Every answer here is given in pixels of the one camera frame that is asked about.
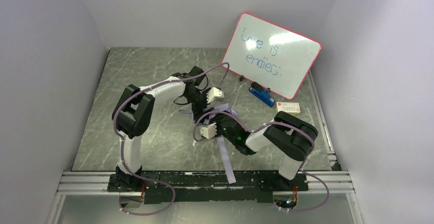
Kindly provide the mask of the lilac folding umbrella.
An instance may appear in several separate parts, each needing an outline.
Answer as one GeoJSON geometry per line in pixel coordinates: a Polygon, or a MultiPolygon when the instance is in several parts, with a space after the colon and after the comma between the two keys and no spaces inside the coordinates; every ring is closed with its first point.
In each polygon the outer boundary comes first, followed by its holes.
{"type": "MultiPolygon", "coordinates": [[[[230,108],[228,103],[216,105],[216,106],[213,106],[213,108],[215,110],[218,110],[218,111],[228,111],[231,115],[235,115],[236,117],[238,116],[238,114],[233,109],[230,108]]],[[[234,184],[234,183],[236,183],[236,179],[234,176],[234,172],[233,172],[233,168],[232,168],[231,161],[229,158],[229,154],[228,154],[228,151],[226,148],[225,139],[223,138],[223,136],[218,136],[216,138],[216,141],[218,143],[218,147],[220,150],[220,154],[222,157],[222,162],[224,164],[225,173],[226,173],[228,183],[234,184]]]]}

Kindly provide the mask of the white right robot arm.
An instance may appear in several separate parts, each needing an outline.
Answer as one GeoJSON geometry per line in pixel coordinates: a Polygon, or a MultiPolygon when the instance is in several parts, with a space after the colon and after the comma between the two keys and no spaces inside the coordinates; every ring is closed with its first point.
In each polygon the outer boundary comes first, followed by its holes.
{"type": "Polygon", "coordinates": [[[295,178],[318,136],[313,125],[284,111],[254,131],[248,131],[228,112],[218,113],[210,124],[216,125],[218,137],[226,138],[243,155],[254,155],[269,145],[277,147],[284,154],[278,173],[287,180],[295,178]]]}

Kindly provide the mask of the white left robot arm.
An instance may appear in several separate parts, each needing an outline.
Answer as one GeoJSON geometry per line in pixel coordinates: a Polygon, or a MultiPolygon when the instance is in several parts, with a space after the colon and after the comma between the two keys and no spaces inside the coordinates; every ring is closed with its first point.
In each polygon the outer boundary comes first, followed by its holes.
{"type": "Polygon", "coordinates": [[[184,97],[197,120],[207,108],[209,87],[199,88],[205,72],[194,66],[188,73],[175,73],[164,81],[149,86],[128,85],[112,114],[115,131],[121,135],[122,156],[116,167],[118,181],[129,189],[138,187],[142,172],[140,163],[141,137],[148,129],[156,102],[184,97]]]}

